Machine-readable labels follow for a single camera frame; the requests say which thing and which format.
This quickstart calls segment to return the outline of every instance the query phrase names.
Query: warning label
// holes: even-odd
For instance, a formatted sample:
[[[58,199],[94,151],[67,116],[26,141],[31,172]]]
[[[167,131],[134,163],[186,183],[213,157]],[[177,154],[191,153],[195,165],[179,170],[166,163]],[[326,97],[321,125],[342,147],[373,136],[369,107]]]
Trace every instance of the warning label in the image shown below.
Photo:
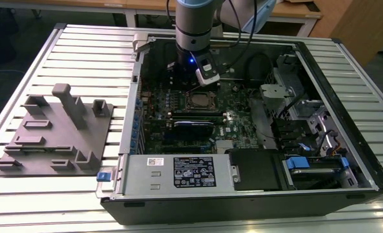
[[[213,157],[174,158],[174,186],[177,188],[215,187]]]

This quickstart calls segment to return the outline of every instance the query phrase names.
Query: wooden table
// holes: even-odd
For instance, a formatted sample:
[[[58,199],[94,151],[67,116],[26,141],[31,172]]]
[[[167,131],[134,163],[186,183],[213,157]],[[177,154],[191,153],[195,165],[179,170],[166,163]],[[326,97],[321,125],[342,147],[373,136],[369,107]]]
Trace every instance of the wooden table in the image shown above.
[[[177,1],[170,1],[171,15],[175,16]],[[166,15],[166,0],[127,0],[127,10],[134,10],[127,14],[129,27],[137,27],[137,15]],[[303,3],[279,3],[273,11],[270,22],[286,22],[302,24],[298,36],[307,37],[315,26],[318,19],[322,18],[322,12],[311,12]]]
[[[175,15],[177,0],[170,1]],[[85,11],[126,14],[129,27],[138,27],[138,15],[166,15],[166,0],[0,0],[0,7],[36,10]],[[298,36],[307,37],[322,18],[302,3],[283,2],[275,6],[269,21],[302,24]]]

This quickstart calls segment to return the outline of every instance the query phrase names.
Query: aluminum extrusion table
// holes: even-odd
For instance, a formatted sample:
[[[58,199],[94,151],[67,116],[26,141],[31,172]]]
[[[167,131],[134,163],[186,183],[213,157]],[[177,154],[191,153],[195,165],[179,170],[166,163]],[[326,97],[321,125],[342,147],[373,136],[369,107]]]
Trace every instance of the aluminum extrusion table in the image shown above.
[[[115,166],[133,75],[133,39],[138,32],[173,30],[67,25],[58,27],[42,48],[0,114],[0,157],[20,124],[20,105],[30,94],[48,95],[55,83],[68,83],[85,102],[106,99],[117,106],[102,166]],[[383,94],[346,50],[331,39],[261,36],[302,40],[383,166]],[[48,101],[59,101],[52,96]],[[0,178],[3,232],[247,232],[383,233],[383,200],[350,206],[325,217],[213,222],[181,225],[121,226],[97,198],[95,177]],[[103,186],[105,192],[113,187]]]

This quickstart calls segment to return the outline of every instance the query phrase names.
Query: gray plastic base plate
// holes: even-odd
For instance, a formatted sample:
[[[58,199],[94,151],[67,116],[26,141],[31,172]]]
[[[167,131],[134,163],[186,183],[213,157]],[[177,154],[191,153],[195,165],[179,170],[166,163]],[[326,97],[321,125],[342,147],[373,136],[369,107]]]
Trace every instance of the gray plastic base plate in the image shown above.
[[[109,116],[95,117],[93,104],[85,104],[87,127],[77,129],[62,103],[40,106],[43,114],[27,113],[12,142],[0,159],[0,175],[97,175],[107,140],[113,108]]]

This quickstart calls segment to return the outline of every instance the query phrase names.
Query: blue connector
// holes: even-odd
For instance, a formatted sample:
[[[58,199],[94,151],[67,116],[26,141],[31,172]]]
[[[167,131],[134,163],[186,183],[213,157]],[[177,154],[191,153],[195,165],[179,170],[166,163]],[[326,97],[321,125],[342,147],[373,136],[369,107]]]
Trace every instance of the blue connector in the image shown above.
[[[286,160],[289,169],[310,168],[307,157],[291,157]]]
[[[345,168],[347,168],[350,166],[349,160],[345,157],[341,158],[341,163],[342,163]]]
[[[97,175],[98,182],[111,182],[111,173],[110,172],[99,172]]]

